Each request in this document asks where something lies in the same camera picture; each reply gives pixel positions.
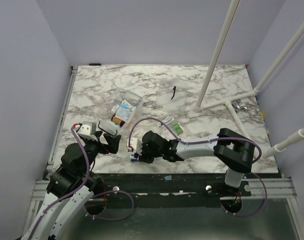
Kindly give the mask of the white paper sachets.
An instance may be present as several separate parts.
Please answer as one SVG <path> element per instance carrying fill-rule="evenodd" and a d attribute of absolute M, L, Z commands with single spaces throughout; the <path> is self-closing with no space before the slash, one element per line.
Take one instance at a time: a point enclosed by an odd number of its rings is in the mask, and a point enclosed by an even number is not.
<path fill-rule="evenodd" d="M 167 125 L 170 124 L 174 119 L 175 118 L 172 115 L 168 115 L 162 120 L 162 122 Z"/>

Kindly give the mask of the small green medicine carton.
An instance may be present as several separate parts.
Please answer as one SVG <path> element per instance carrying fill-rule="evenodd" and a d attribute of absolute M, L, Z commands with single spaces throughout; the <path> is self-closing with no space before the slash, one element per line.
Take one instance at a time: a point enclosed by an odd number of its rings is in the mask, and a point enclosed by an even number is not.
<path fill-rule="evenodd" d="M 181 126 L 178 124 L 178 123 L 175 123 L 172 125 L 172 129 L 174 130 L 174 132 L 177 134 L 177 135 L 180 135 L 183 133 L 183 129 L 181 128 Z"/>

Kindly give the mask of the white gauze roll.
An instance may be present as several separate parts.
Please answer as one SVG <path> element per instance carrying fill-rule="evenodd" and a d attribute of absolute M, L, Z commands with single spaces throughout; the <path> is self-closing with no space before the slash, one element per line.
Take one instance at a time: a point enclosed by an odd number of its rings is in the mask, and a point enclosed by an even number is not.
<path fill-rule="evenodd" d="M 130 155 L 130 161 L 131 162 L 137 162 L 139 160 L 139 155 L 137 153 Z"/>

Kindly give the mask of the blue white gauze dressing pack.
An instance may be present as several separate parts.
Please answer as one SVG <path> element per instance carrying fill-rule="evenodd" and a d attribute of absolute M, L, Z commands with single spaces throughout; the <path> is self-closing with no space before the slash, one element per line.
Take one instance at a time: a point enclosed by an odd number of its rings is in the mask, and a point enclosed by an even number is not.
<path fill-rule="evenodd" d="M 132 106 L 128 101 L 123 100 L 115 115 L 117 118 L 128 122 L 131 119 L 132 114 L 135 112 L 135 109 L 135 106 Z"/>

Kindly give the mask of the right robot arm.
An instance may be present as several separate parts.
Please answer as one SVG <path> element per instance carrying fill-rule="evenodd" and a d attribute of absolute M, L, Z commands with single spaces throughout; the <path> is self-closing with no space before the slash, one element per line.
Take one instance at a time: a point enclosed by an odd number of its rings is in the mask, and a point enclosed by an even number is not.
<path fill-rule="evenodd" d="M 251 172 L 256 145 L 250 139 L 228 129 L 220 129 L 217 135 L 196 141 L 179 138 L 167 140 L 159 134 L 148 131 L 141 140 L 132 139 L 132 160 L 152 163 L 162 158 L 175 163 L 191 158 L 217 157 L 227 167 L 222 191 L 233 196 L 240 190 L 242 178 Z"/>

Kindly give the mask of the amber bottle orange cap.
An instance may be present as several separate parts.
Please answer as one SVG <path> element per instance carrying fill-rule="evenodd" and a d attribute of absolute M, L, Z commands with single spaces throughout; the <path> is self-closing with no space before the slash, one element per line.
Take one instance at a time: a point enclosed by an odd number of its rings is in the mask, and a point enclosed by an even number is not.
<path fill-rule="evenodd" d="M 114 115 L 114 116 L 111 118 L 111 121 L 112 121 L 114 124 L 118 125 L 120 128 L 123 127 L 123 126 L 126 124 L 125 121 L 123 121 L 122 119 L 117 118 L 116 115 Z"/>

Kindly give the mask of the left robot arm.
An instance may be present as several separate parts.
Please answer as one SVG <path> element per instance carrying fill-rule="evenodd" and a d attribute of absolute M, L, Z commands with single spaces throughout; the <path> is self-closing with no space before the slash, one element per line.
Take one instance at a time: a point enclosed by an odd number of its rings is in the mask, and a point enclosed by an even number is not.
<path fill-rule="evenodd" d="M 75 143 L 66 147 L 61 165 L 51 175 L 41 208 L 23 240 L 60 240 L 87 200 L 102 194 L 103 179 L 90 166 L 98 154 L 116 154 L 121 136 L 101 131 L 96 131 L 94 136 L 103 136 L 107 143 L 77 137 Z"/>

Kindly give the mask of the white plastic bottle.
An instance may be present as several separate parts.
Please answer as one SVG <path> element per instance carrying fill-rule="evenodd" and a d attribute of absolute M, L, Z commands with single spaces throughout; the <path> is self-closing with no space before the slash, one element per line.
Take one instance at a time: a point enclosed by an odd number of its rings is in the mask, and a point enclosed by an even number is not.
<path fill-rule="evenodd" d="M 111 108 L 110 112 L 114 115 L 114 114 L 116 114 L 116 112 L 117 112 L 118 109 L 119 109 L 119 105 L 118 105 L 118 104 L 115 104 L 115 105 Z"/>

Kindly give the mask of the clear plastic medicine box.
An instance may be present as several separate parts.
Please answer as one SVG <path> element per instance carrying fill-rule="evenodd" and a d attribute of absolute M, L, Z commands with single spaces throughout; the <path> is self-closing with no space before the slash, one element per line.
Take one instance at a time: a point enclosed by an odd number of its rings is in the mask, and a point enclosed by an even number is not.
<path fill-rule="evenodd" d="M 98 109 L 98 128 L 112 136 L 126 136 L 141 117 L 143 98 L 123 88 L 117 88 Z"/>

